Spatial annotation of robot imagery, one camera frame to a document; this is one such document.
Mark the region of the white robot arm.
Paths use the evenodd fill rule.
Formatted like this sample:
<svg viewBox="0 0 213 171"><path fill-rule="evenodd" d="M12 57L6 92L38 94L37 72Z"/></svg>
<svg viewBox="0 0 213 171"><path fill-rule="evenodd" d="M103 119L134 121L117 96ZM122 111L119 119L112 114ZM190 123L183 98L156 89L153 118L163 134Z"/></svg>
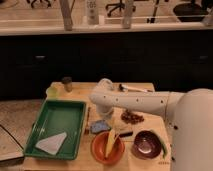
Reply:
<svg viewBox="0 0 213 171"><path fill-rule="evenodd" d="M119 107L161 116L173 126L171 171L213 171L213 90L120 92L104 78L89 99L104 114Z"/></svg>

